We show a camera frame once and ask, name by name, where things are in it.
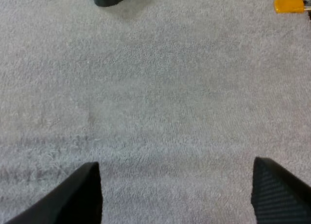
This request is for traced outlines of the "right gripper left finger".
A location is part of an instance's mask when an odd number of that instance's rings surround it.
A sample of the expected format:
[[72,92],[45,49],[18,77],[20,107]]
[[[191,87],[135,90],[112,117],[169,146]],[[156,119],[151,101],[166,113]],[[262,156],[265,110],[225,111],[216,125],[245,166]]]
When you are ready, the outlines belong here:
[[98,162],[79,167],[66,180],[8,224],[100,224],[103,195]]

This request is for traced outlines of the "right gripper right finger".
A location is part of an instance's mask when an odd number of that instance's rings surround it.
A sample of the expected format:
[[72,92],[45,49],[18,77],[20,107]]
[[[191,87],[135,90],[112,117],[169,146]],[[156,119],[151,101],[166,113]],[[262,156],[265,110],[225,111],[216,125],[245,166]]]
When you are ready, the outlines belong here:
[[311,187],[270,158],[254,160],[251,204],[258,224],[311,222]]

